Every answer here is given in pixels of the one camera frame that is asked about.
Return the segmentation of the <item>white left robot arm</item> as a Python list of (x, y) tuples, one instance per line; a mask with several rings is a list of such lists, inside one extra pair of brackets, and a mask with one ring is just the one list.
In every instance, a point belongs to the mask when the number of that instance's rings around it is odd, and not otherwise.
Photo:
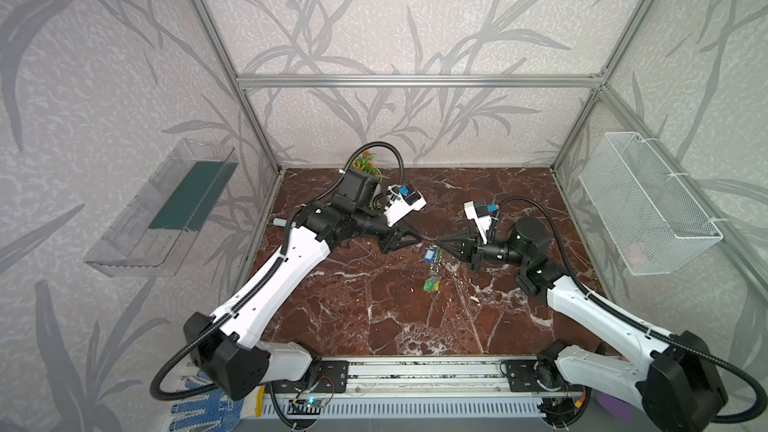
[[(355, 169), (372, 148), (391, 151), (398, 180)], [(355, 150), (339, 178), (302, 204), (283, 229), (281, 246), (230, 299), (211, 314), (194, 313), (184, 325), (186, 344), (160, 367), (149, 386), (158, 401), (180, 401), (221, 390), (233, 400), (258, 386), (292, 382), (310, 388), (320, 380), (321, 357), (295, 342), (266, 342), (262, 334), (303, 279), (343, 242), (372, 238), (388, 254), (421, 243), (405, 217), (426, 200), (405, 181), (401, 153), (385, 141)]]

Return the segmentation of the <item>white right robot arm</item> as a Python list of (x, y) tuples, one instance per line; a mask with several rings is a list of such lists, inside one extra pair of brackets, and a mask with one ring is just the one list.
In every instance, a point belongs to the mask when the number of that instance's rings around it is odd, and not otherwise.
[[(767, 393), (754, 377), (712, 355), (686, 331), (673, 334), (642, 320), (589, 289), (578, 278), (548, 211), (517, 220), (507, 238), (496, 236), (501, 207), (464, 206), (472, 226), (437, 239), (437, 245), (472, 270), (485, 262), (516, 267), (515, 281), (617, 351), (610, 357), (561, 341), (545, 353), (564, 381), (610, 395), (642, 410), (661, 431), (702, 431), (711, 424), (749, 422), (767, 409)], [(562, 257), (549, 256), (555, 245)]]

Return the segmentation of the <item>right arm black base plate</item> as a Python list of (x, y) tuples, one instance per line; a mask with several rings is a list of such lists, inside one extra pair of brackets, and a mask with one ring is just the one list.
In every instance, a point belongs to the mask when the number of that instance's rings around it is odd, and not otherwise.
[(511, 392), (532, 392), (574, 395), (583, 387), (567, 382), (552, 361), (510, 359), (501, 362), (500, 371), (507, 379)]

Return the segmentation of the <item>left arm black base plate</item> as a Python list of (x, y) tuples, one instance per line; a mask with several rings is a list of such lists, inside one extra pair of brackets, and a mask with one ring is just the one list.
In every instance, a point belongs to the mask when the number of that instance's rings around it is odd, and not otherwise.
[(321, 360), (313, 362), (298, 381), (277, 381), (273, 383), (276, 394), (344, 393), (347, 388), (350, 362), (346, 360)]

